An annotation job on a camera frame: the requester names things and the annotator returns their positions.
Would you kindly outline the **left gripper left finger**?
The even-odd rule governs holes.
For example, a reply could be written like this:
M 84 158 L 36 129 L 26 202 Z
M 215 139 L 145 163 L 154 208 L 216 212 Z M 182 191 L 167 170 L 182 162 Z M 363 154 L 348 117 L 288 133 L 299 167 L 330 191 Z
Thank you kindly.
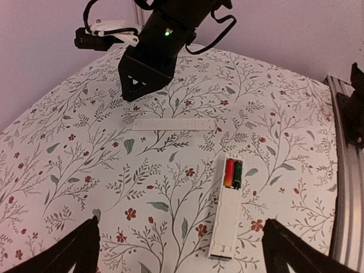
M 49 249 L 7 272 L 97 272 L 99 253 L 98 218 L 93 216 Z

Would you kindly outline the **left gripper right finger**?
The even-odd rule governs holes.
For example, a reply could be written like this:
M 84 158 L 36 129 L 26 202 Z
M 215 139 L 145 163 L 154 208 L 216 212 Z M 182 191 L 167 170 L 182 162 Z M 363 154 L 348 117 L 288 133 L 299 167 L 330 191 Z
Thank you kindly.
M 263 228 L 263 254 L 267 272 L 354 272 L 317 251 L 276 219 Z

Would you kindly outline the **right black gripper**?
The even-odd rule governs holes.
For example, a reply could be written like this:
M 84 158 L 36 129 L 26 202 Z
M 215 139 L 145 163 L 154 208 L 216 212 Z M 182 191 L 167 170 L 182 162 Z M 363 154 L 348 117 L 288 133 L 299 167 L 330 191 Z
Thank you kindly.
M 143 28 L 139 43 L 125 50 L 118 66 L 122 98 L 133 102 L 167 86 L 182 48 L 182 29 Z

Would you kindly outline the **white remote control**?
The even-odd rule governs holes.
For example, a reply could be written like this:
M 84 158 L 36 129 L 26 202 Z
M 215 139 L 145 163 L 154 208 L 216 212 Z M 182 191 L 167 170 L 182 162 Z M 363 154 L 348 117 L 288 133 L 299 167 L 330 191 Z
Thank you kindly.
M 242 200 L 242 182 L 240 189 L 224 186 L 225 164 L 228 159 L 232 159 L 234 162 L 242 162 L 243 180 L 243 156 L 231 152 L 226 153 L 223 163 L 222 184 L 220 186 L 216 217 L 208 252 L 208 258 L 210 259 L 232 260 L 237 244 Z

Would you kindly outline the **white remote battery cover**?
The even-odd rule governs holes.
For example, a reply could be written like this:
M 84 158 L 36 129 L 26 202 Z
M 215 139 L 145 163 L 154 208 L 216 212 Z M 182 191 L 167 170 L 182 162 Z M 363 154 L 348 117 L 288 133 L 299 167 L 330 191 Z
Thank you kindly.
M 215 121 L 209 118 L 139 118 L 133 122 L 133 131 L 211 131 Z

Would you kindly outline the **red orange battery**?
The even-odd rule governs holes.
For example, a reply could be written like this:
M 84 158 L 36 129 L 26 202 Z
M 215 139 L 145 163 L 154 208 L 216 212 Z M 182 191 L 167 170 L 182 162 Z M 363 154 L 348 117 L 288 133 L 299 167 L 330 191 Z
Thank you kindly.
M 228 159 L 225 164 L 224 186 L 231 188 L 233 186 L 234 160 Z

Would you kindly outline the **black green battery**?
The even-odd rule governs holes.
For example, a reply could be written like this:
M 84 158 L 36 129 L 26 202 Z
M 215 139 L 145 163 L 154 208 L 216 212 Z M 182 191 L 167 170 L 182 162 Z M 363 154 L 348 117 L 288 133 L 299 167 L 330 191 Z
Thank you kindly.
M 240 189 L 241 182 L 242 182 L 242 162 L 235 161 L 234 171 L 233 171 L 233 188 Z

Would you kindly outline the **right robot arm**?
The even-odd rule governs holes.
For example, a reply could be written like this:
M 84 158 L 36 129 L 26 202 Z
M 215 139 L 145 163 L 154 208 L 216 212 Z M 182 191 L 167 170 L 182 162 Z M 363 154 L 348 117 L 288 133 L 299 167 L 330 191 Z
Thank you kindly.
M 152 14 L 138 35 L 138 43 L 128 46 L 119 62 L 122 98 L 133 102 L 157 92 L 173 79 L 177 56 L 195 40 L 196 29 L 210 15 L 218 24 L 230 24 L 208 46 L 190 54 L 198 55 L 213 48 L 233 28 L 237 20 L 232 15 L 220 19 L 215 12 L 220 7 L 232 9 L 231 1 L 137 1 Z

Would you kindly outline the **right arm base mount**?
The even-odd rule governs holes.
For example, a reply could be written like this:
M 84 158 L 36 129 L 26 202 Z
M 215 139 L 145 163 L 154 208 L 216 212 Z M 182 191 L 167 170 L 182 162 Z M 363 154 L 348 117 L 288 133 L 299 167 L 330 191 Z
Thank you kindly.
M 336 94 L 345 139 L 356 148 L 363 149 L 363 71 L 357 63 L 351 66 L 351 96 Z

